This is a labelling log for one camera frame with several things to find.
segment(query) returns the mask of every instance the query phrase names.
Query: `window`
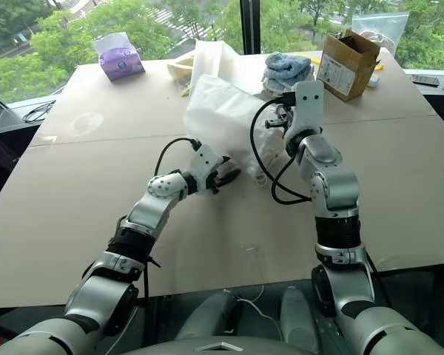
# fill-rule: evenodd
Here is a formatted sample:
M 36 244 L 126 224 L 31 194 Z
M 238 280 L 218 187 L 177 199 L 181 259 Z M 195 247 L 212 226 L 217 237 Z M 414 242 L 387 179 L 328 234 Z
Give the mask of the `window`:
M 196 39 L 225 39 L 240 53 L 239 0 L 1 0 L 0 99 L 59 91 L 81 64 L 97 63 L 91 42 L 127 32 L 143 60 L 176 58 Z
M 260 0 L 262 53 L 321 50 L 352 17 L 409 12 L 395 58 L 404 68 L 444 70 L 444 0 Z

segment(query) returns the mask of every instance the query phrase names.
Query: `tabletop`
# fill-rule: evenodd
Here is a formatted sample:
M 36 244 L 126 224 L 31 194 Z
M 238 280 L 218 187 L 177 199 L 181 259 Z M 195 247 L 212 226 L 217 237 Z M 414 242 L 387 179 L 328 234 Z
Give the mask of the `tabletop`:
M 359 178 L 362 238 L 377 267 L 444 263 L 444 123 L 382 56 L 378 88 L 349 103 L 326 93 L 323 134 Z M 167 62 L 144 62 L 147 73 L 118 84 L 99 66 L 76 70 L 0 194 L 0 307 L 66 302 L 142 196 L 165 143 L 184 134 L 188 99 Z M 184 169 L 191 155 L 180 143 L 162 171 Z M 295 169 L 284 182 L 306 192 Z M 152 252 L 163 267 L 150 266 L 150 294 L 310 278 L 315 241 L 309 203 L 278 205 L 241 175 L 172 210 Z

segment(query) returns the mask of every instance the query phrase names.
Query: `sticker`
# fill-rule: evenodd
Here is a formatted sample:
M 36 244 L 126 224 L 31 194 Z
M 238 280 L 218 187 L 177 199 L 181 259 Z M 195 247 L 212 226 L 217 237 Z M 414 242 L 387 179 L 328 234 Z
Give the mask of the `sticker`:
M 329 84 L 333 89 L 347 96 L 354 83 L 355 73 L 327 54 L 323 54 L 317 77 Z

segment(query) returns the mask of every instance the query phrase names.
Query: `tissue box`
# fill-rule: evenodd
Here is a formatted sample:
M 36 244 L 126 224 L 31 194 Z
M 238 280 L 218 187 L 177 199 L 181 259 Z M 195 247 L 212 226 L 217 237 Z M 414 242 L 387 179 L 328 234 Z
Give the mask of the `tissue box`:
M 344 101 L 356 98 L 369 83 L 379 53 L 380 47 L 351 30 L 341 39 L 329 35 L 317 78 L 338 98 Z
M 140 57 L 125 32 L 110 33 L 92 43 L 99 63 L 110 80 L 144 72 Z

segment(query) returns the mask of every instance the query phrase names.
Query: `green foliage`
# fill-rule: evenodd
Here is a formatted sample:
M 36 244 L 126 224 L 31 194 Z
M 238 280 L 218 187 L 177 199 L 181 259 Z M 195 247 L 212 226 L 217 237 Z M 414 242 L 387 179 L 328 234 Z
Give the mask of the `green foliage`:
M 183 30 L 188 38 L 210 41 L 213 34 L 206 31 L 201 35 L 201 29 L 210 28 L 215 17 L 221 11 L 221 4 L 206 0 L 164 0 L 172 13 L 173 24 L 184 25 L 189 31 Z
M 333 6 L 332 0 L 300 0 L 299 8 L 301 11 L 306 11 L 312 17 L 314 28 L 317 26 L 317 21 L 323 13 L 330 14 Z
M 332 8 L 347 15 L 345 22 L 347 24 L 352 22 L 353 15 L 392 11 L 392 6 L 388 0 L 334 0 Z
M 396 59 L 402 67 L 444 70 L 444 0 L 403 0 L 409 11 Z
M 260 5 L 262 53 L 313 50 L 302 26 L 309 21 L 290 0 L 263 0 Z M 240 2 L 230 0 L 222 10 L 217 27 L 223 30 L 223 40 L 237 52 L 243 53 Z
M 65 70 L 44 63 L 37 54 L 0 58 L 0 99 L 13 102 L 49 95 L 67 77 Z
M 0 0 L 0 41 L 35 24 L 51 13 L 47 0 Z
M 86 18 L 69 22 L 70 13 L 55 11 L 40 18 L 41 32 L 30 41 L 32 55 L 0 58 L 0 98 L 6 102 L 49 95 L 80 64 L 97 63 L 91 42 L 114 32 L 127 32 L 142 58 L 166 58 L 174 41 L 168 28 L 148 16 L 141 0 L 101 4 Z

